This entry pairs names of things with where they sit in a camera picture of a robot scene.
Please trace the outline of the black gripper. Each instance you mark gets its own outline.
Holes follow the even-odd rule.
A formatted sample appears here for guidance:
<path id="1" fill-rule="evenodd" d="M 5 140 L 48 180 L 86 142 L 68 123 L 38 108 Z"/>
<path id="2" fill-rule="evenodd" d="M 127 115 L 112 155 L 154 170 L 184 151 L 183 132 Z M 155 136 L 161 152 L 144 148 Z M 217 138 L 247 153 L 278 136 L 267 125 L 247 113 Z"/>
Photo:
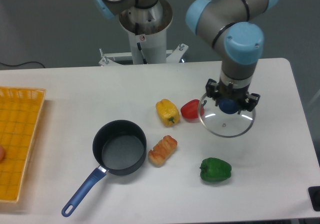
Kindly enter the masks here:
<path id="1" fill-rule="evenodd" d="M 239 107 L 238 114 L 242 111 L 252 112 L 261 97 L 256 93 L 248 93 L 250 79 L 220 78 L 219 83 L 208 79 L 205 86 L 206 96 L 215 102 L 216 107 Z"/>

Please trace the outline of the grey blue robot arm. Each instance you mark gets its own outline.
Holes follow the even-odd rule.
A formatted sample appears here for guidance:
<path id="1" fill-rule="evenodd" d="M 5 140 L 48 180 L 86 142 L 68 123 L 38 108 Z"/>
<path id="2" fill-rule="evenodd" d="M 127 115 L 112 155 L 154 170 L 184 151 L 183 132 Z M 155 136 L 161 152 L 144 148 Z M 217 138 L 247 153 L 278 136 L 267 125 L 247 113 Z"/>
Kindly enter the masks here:
<path id="1" fill-rule="evenodd" d="M 196 0 L 188 8 L 185 22 L 222 59 L 219 81 L 206 84 L 207 97 L 227 114 L 251 112 L 260 96 L 248 88 L 263 53 L 264 34 L 250 20 L 279 0 Z M 128 32 L 134 64 L 163 63 L 166 43 L 152 37 L 165 33 L 173 17 L 166 0 L 94 0 L 102 15 L 119 17 Z"/>

